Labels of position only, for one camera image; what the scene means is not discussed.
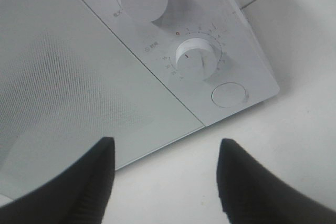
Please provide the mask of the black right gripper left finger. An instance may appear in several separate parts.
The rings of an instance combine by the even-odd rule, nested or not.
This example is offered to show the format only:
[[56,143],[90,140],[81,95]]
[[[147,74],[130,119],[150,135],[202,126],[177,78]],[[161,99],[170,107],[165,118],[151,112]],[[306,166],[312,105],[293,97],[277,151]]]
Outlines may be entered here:
[[103,137],[64,172],[1,207],[1,223],[102,223],[115,177],[115,144]]

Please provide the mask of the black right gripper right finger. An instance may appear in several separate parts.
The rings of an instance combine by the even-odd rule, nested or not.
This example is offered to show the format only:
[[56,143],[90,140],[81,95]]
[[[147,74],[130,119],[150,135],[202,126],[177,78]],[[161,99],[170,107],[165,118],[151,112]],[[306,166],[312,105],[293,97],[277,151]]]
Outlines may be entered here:
[[230,223],[335,223],[335,211],[298,192],[224,138],[216,172],[218,196]]

